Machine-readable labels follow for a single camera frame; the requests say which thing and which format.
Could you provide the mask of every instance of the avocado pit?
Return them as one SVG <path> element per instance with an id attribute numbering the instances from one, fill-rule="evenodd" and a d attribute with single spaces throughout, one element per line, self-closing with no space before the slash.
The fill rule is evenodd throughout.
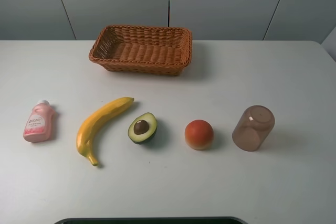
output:
<path id="1" fill-rule="evenodd" d="M 145 120 L 139 120 L 135 123 L 133 130 L 136 135 L 144 134 L 149 130 L 149 124 Z"/>

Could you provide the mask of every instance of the white bottle cap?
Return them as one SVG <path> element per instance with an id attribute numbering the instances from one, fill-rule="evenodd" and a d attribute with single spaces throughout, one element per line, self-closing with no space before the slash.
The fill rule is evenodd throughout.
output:
<path id="1" fill-rule="evenodd" d="M 37 102 L 37 104 L 41 104 L 41 103 L 46 104 L 46 105 L 50 105 L 49 102 L 46 101 L 46 100 L 39 100 L 39 101 Z"/>

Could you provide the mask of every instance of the avocado skin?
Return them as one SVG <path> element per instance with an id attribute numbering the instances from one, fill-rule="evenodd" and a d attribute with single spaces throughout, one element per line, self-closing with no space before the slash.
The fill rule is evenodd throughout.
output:
<path id="1" fill-rule="evenodd" d="M 148 137 L 146 140 L 141 141 L 141 142 L 133 141 L 133 139 L 132 139 L 130 136 L 128 136 L 128 137 L 130 138 L 130 140 L 132 140 L 132 142 L 133 142 L 134 144 L 145 144 L 145 143 L 148 143 L 150 140 L 153 139 L 153 137 L 154 137 L 155 134 L 156 134 L 157 129 L 158 129 L 158 127 L 156 127 L 155 131 L 153 132 L 153 134 L 152 134 L 150 137 Z"/>

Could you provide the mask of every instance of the basket rim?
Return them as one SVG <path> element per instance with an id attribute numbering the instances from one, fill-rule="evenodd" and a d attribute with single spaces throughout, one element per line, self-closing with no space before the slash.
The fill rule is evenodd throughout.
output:
<path id="1" fill-rule="evenodd" d="M 116 28 L 116 27 L 125 27 L 125 28 L 146 28 L 146 29 L 150 29 L 150 30 L 154 30 L 154 29 L 159 29 L 159 30 L 182 30 L 186 33 L 188 33 L 189 37 L 190 37 L 190 43 L 189 43 L 189 54 L 187 56 L 186 61 L 181 61 L 179 63 L 151 63 L 151 62 L 145 62 L 145 61 L 130 61 L 130 60 L 118 60 L 118 59 L 101 59 L 101 58 L 97 58 L 93 55 L 93 53 L 95 52 L 98 44 L 100 43 L 103 34 L 109 29 L 109 28 Z M 140 25 L 123 25 L 123 24 L 119 24 L 119 25 L 108 25 L 106 27 L 104 27 L 102 29 L 102 31 L 99 33 L 98 38 L 96 39 L 96 41 L 94 42 L 90 53 L 89 53 L 89 59 L 94 62 L 94 63 L 98 63 L 98 64 L 107 64 L 107 63 L 112 63 L 114 65 L 121 65 L 124 66 L 125 63 L 132 63 L 134 65 L 146 65 L 149 67 L 162 67 L 162 66 L 178 66 L 178 67 L 186 67 L 190 64 L 191 62 L 191 56 L 192 55 L 192 32 L 185 27 L 171 27 L 171 26 L 140 26 Z"/>

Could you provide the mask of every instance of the avocado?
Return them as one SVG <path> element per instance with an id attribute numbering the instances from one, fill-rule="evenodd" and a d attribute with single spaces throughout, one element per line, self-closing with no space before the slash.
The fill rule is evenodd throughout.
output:
<path id="1" fill-rule="evenodd" d="M 144 144 L 156 134 L 157 121 L 152 113 L 145 113 L 133 121 L 128 128 L 128 137 L 135 144 Z"/>

